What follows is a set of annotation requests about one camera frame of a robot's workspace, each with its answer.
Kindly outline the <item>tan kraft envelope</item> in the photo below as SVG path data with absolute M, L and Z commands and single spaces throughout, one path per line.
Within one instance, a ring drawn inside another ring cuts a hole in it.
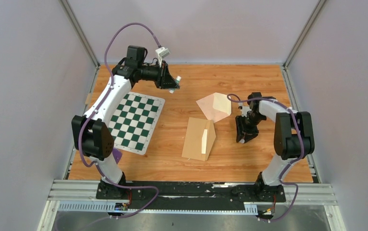
M 207 151 L 201 154 L 201 142 L 204 129 L 208 129 Z M 214 122 L 212 120 L 190 117 L 188 120 L 182 157 L 207 161 L 216 139 Z

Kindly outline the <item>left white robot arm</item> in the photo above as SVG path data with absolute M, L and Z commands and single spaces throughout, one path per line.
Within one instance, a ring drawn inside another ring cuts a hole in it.
M 81 160 L 91 160 L 87 167 L 95 166 L 101 175 L 101 181 L 109 185 L 109 193 L 116 199 L 123 198 L 127 186 L 121 182 L 125 178 L 114 157 L 114 138 L 108 125 L 122 99 L 140 80 L 152 81 L 158 89 L 179 89 L 179 84 L 168 70 L 165 57 L 170 54 L 166 47 L 155 51 L 156 62 L 148 64 L 145 59 L 148 50 L 130 45 L 127 54 L 110 69 L 109 81 L 94 105 L 83 115 L 75 115 L 71 126 L 76 149 Z

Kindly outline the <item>pink paper envelope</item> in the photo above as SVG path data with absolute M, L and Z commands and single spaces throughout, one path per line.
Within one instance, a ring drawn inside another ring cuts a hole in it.
M 226 94 L 215 92 L 196 101 L 208 120 L 214 123 L 231 115 L 231 101 Z

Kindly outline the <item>white green glue stick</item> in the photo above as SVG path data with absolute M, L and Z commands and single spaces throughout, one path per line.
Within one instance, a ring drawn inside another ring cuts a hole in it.
M 177 76 L 177 78 L 175 79 L 175 82 L 177 83 L 177 84 L 179 84 L 180 83 L 180 81 L 181 81 L 181 76 Z M 169 90 L 169 92 L 172 94 L 172 93 L 174 93 L 174 91 L 175 91 L 176 89 L 170 89 Z

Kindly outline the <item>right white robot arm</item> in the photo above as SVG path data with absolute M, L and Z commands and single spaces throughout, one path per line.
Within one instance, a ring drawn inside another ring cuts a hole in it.
M 255 196 L 266 201 L 274 194 L 273 187 L 284 184 L 284 177 L 301 159 L 315 148 L 311 114 L 296 111 L 274 97 L 253 92 L 246 100 L 230 94 L 228 99 L 239 105 L 242 114 L 236 116 L 236 142 L 247 143 L 259 134 L 258 125 L 270 119 L 275 123 L 275 154 L 265 170 L 256 179 Z

